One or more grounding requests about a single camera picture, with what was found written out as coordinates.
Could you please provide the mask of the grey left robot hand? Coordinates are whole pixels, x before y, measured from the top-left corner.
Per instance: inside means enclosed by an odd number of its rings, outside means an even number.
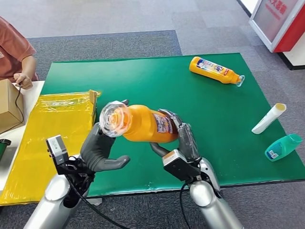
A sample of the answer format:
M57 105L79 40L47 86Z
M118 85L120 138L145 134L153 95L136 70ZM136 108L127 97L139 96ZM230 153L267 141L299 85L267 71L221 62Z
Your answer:
M121 169L130 161L129 156L109 158L115 137L105 134L100 123L95 123L81 148L80 156L91 171L102 172Z

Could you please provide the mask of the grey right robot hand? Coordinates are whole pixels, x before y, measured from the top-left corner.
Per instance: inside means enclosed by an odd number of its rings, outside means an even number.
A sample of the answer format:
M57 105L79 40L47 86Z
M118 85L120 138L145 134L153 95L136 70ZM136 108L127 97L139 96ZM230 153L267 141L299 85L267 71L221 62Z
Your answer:
M197 143L189 124L183 122L175 113L166 109L159 109L157 114L153 116L157 123L157 132L178 134L178 147L172 151L166 150L157 143L150 143L151 148L160 156L165 165L175 160L192 163L200 158Z

